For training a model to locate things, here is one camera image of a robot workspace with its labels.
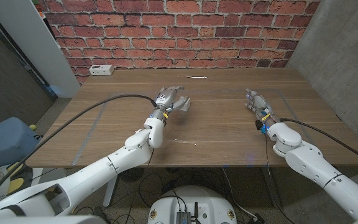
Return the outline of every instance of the concrete wall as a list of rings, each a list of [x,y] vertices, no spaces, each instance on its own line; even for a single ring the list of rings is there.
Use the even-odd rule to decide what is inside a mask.
[[[358,1],[322,1],[286,67],[358,135]]]

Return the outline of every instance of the yellow label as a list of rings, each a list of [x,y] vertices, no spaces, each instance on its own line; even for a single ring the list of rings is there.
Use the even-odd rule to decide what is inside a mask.
[[[262,121],[266,120],[270,116],[270,113],[268,113],[266,116],[262,118]]]

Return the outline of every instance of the black cable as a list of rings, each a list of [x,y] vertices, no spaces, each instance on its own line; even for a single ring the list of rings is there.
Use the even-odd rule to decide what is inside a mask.
[[[78,212],[80,212],[80,211],[81,211],[82,209],[84,209],[84,208],[88,208],[88,209],[92,210],[92,215],[94,215],[93,208],[91,208],[91,207],[89,207],[89,206],[85,206],[85,207],[80,208],[80,209],[75,213],[75,215],[78,214]]]
[[[270,175],[270,166],[269,166],[269,156],[267,155],[267,136],[265,135],[265,140],[266,140],[266,163],[267,163],[267,171],[268,171],[268,178],[269,178],[269,182],[270,182],[270,186],[273,187],[273,180],[272,180],[272,176]],[[290,218],[288,218],[285,213],[283,212],[283,210],[281,210],[280,206],[277,205],[277,208],[279,209],[279,211],[281,212],[281,214],[283,214],[283,216],[292,224],[295,224],[292,220],[290,220]]]
[[[39,176],[37,176],[37,177],[34,177],[34,178],[31,179],[31,180],[34,180],[35,178],[38,178],[38,177],[40,177],[40,176],[42,176],[42,175],[44,175],[44,174],[47,174],[47,173],[49,173],[49,172],[52,172],[52,171],[54,171],[55,169],[57,169],[57,168],[51,169],[51,170],[48,171],[48,172],[44,172],[43,174],[41,174],[41,175],[39,175]]]
[[[304,126],[306,126],[306,127],[308,127],[308,128],[311,128],[311,129],[313,129],[313,130],[315,130],[315,131],[318,131],[318,132],[320,132],[321,134],[323,134],[323,135],[329,137],[330,139],[336,141],[337,143],[339,143],[340,145],[342,145],[342,146],[345,147],[346,149],[352,151],[354,154],[358,155],[358,152],[357,152],[355,149],[353,149],[352,147],[348,146],[347,144],[341,142],[340,140],[334,138],[334,137],[331,136],[330,134],[328,134],[328,133],[326,133],[326,132],[324,132],[324,131],[322,131],[322,130],[320,130],[320,129],[318,129],[318,128],[315,128],[315,127],[313,127],[313,126],[310,126],[310,125],[308,125],[308,124],[305,124],[305,123],[303,123],[303,122],[300,122],[300,121],[297,121],[297,120],[294,120],[294,119],[280,118],[280,121],[281,121],[281,122],[291,121],[291,122],[294,122],[294,123],[297,123],[297,124],[304,125]]]
[[[153,99],[151,99],[150,97],[147,96],[142,96],[142,95],[135,95],[135,94],[126,94],[126,95],[119,95],[119,96],[114,96],[105,100],[100,101],[99,103],[95,103],[94,105],[88,107],[87,109],[81,111],[80,113],[78,113],[76,116],[74,116],[72,119],[68,120],[65,124],[63,124],[60,128],[58,128],[56,131],[54,131],[50,136],[46,137],[45,140],[43,140],[42,142],[40,142],[37,147],[35,147],[35,149],[33,151],[31,151],[28,155],[26,155],[20,162],[18,162],[7,174],[5,174],[4,177],[2,177],[2,179],[0,180],[0,186],[5,182],[6,179],[8,179],[8,177],[10,177],[13,172],[16,171],[16,169],[22,165],[32,154],[34,154],[39,148],[41,148],[47,141],[49,141],[51,138],[54,137],[54,135],[56,135],[57,133],[59,133],[59,131],[61,131],[63,128],[65,128],[66,126],[68,126],[71,122],[73,122],[75,119],[79,118],[81,115],[85,114],[86,112],[88,112],[89,110],[102,105],[103,103],[107,103],[111,100],[115,100],[118,98],[124,98],[124,97],[137,97],[137,98],[144,98],[147,100],[150,100],[153,104],[154,107],[157,107],[157,104],[154,102]]]

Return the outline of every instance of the white power strip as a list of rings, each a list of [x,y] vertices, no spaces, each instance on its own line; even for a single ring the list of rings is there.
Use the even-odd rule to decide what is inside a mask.
[[[92,65],[89,71],[91,75],[111,75],[114,68],[112,65]]]

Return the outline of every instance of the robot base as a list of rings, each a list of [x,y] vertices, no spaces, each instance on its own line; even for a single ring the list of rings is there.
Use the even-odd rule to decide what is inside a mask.
[[[198,221],[201,224],[234,224],[237,223],[236,214],[232,205],[221,195],[206,187],[187,185],[170,190],[163,194],[161,199],[154,202],[150,209],[148,224],[169,224],[177,223],[177,212],[179,212],[179,203],[182,214],[185,211],[183,202],[175,197],[182,198],[187,206],[187,212],[191,216],[195,214],[195,203],[198,203]]]

